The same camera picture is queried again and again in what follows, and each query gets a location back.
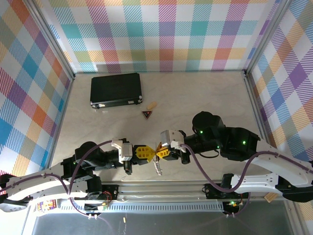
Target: aluminum frame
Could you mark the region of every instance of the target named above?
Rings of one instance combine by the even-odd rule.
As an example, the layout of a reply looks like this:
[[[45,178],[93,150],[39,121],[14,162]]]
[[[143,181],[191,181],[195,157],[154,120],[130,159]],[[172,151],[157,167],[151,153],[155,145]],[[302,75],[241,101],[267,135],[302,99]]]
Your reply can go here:
[[[62,63],[63,68],[65,68],[65,72],[67,73],[67,76],[70,77],[72,80],[74,80],[75,72],[72,69],[71,65],[69,64],[66,56],[64,55],[63,50],[61,49],[58,41],[54,37],[53,32],[51,31],[38,5],[36,4],[34,0],[23,0],[23,2],[28,8],[31,16],[34,18],[43,36],[48,41],[48,44],[51,46],[53,53]]]
[[[249,100],[250,100],[250,103],[251,103],[251,106],[252,106],[252,110],[253,110],[253,113],[254,113],[255,121],[256,121],[256,123],[258,125],[260,136],[267,143],[269,143],[269,138],[268,138],[268,135],[266,133],[266,128],[265,128],[264,122],[262,120],[260,109],[258,108],[258,102],[257,102],[257,100],[255,98],[254,93],[253,93],[253,87],[252,87],[249,75],[245,74],[245,72],[242,71],[242,77],[243,77],[244,84],[245,84],[246,90],[247,90],[247,94],[249,96]]]

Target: black case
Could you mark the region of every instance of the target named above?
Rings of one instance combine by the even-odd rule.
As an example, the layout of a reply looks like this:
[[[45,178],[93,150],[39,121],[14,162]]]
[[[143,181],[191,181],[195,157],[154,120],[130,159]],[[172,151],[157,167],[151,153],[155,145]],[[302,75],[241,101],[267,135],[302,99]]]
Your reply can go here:
[[[90,105],[95,108],[140,104],[139,73],[128,73],[91,79]]]

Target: plaid wallpaper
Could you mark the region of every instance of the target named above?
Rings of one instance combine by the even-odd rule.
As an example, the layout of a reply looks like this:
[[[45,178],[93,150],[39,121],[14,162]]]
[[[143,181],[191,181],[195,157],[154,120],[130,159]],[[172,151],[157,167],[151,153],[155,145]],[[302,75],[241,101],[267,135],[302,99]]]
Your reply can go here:
[[[0,174],[44,167],[69,84],[22,0],[1,0]]]
[[[77,72],[241,70],[255,40],[263,35],[263,24],[274,13],[270,9],[278,4],[275,0],[37,3]]]
[[[313,2],[294,0],[253,70],[271,143],[313,160]]]
[[[263,37],[266,29],[268,28],[269,22],[271,21],[271,19],[273,18],[274,14],[276,13],[276,10],[277,10],[277,7],[278,7],[279,3],[280,3],[280,0],[275,0],[275,3],[274,3],[272,9],[269,12],[268,17],[266,18],[263,27],[262,27],[262,29],[261,29],[257,39],[255,40],[255,42],[253,44],[253,47],[252,47],[252,49],[251,49],[251,51],[249,53],[248,59],[246,60],[246,63],[244,65],[244,69],[248,68],[248,65],[249,65],[249,63],[250,63],[250,61],[251,61],[251,59],[252,59],[252,57],[253,57],[253,55],[255,53],[255,50],[259,46],[259,44],[260,44],[260,42],[262,40],[262,37]]]

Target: purple cable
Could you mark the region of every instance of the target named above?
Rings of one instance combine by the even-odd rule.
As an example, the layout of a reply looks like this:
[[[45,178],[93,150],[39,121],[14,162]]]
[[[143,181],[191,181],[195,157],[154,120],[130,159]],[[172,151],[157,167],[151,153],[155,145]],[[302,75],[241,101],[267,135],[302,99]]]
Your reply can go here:
[[[190,152],[190,154],[192,155],[192,157],[194,158],[195,162],[196,162],[196,165],[197,167],[199,168],[199,170],[201,171],[201,173],[204,175],[204,177],[208,180],[208,182],[210,182],[210,184],[216,188],[217,190],[221,191],[221,192],[227,192],[227,193],[230,193],[230,192],[234,192],[235,190],[237,190],[241,183],[243,182],[244,178],[245,178],[245,175],[246,175],[246,171],[249,167],[249,165],[251,164],[252,160],[255,159],[256,157],[258,157],[259,155],[262,155],[262,154],[271,154],[271,155],[278,155],[278,153],[274,153],[274,152],[270,152],[270,151],[261,151],[261,152],[257,152],[255,153],[254,155],[252,155],[249,160],[247,161],[245,167],[244,167],[244,170],[241,174],[241,177],[238,181],[238,183],[236,184],[236,186],[228,189],[228,188],[222,188],[220,186],[218,186],[217,184],[215,184],[213,182],[213,180],[211,180],[211,178],[205,173],[204,169],[202,168],[202,166],[200,165],[194,151],[191,149],[191,147],[189,147],[188,145],[186,144],[181,144],[181,147],[185,147],[186,149],[188,149],[188,151]]]
[[[88,157],[88,155],[89,155],[92,151],[94,151],[95,149],[97,149],[97,148],[99,148],[99,147],[101,147],[101,146],[103,146],[103,145],[105,145],[105,144],[107,144],[107,143],[111,143],[111,142],[112,142],[112,141],[105,141],[105,142],[102,142],[102,143],[100,143],[100,144],[98,144],[98,145],[92,147],[90,150],[88,150],[88,151],[83,155],[83,157],[81,158],[81,160],[80,160],[79,163],[77,164],[77,166],[76,166],[76,168],[75,168],[75,170],[74,170],[74,172],[73,172],[72,178],[71,178],[71,180],[70,180],[69,187],[68,187],[68,194],[69,194],[69,195],[70,195],[70,192],[72,191],[72,187],[73,187],[73,184],[74,184],[74,180],[75,180],[76,174],[77,174],[77,172],[78,172],[78,170],[79,170],[80,165],[83,163],[83,160],[85,160],[86,157]]]
[[[55,175],[55,174],[44,174],[44,175],[34,175],[34,176],[30,176],[30,177],[28,177],[28,178],[25,178],[25,179],[19,180],[19,181],[17,181],[17,182],[14,182],[12,185],[9,185],[9,186],[7,186],[7,187],[5,187],[5,188],[0,189],[0,193],[2,193],[3,191],[6,191],[6,190],[12,188],[12,186],[17,186],[17,185],[19,185],[19,184],[21,184],[21,183],[23,183],[23,182],[25,182],[25,181],[33,180],[33,179],[37,179],[37,178],[41,178],[41,177],[44,177],[44,176],[53,177],[53,178],[56,178],[57,180],[59,180],[59,181],[62,183],[62,185],[63,185],[65,191],[67,192],[67,187],[66,187],[66,185],[64,184],[64,182],[63,182],[63,180],[61,179],[60,176]]]
[[[290,162],[290,163],[300,167],[301,169],[305,170],[306,172],[309,172],[309,173],[313,174],[313,170],[308,169],[307,167],[303,166],[302,164],[297,163],[296,161],[294,161],[294,160],[292,160],[290,158],[287,158],[284,155],[279,154],[278,157],[281,158],[281,159],[284,159],[287,162]]]
[[[20,183],[23,183],[25,181],[32,180],[32,179],[37,179],[37,178],[40,178],[40,177],[42,177],[42,175],[34,175],[34,176],[30,176],[28,178],[19,180],[17,182],[14,182],[12,185],[9,185],[9,186],[7,186],[5,188],[0,189],[0,193],[2,193],[3,191],[6,191],[6,190],[12,188],[12,186],[16,186],[16,185],[19,185]]]
[[[242,209],[241,209],[240,211],[238,211],[237,213],[235,213],[235,215],[241,214],[241,213],[248,207],[248,205],[249,205],[249,203],[250,203],[250,198],[251,198],[251,192],[249,192],[249,196],[248,196],[248,199],[247,199],[247,201],[246,201],[244,207],[242,207]]]
[[[58,175],[55,175],[55,174],[44,174],[44,176],[49,176],[49,177],[53,177],[57,180],[59,180],[65,190],[65,192],[68,194],[68,189],[67,189],[67,186],[65,185],[64,181],[62,180],[62,178]]]
[[[73,198],[70,197],[70,198],[69,198],[69,201],[70,201],[70,203],[72,204],[72,206],[74,207],[74,209],[75,209],[78,213],[80,213],[81,215],[83,215],[83,216],[89,218],[89,216],[88,216],[87,214],[85,214],[85,213],[83,213],[82,211],[78,210],[78,208],[74,205]],[[101,219],[101,220],[103,220],[104,222],[106,222],[106,224],[109,226],[109,228],[111,229],[111,231],[113,231],[113,228],[112,228],[111,224],[110,224],[105,218],[101,218],[100,216],[98,216],[98,218]]]

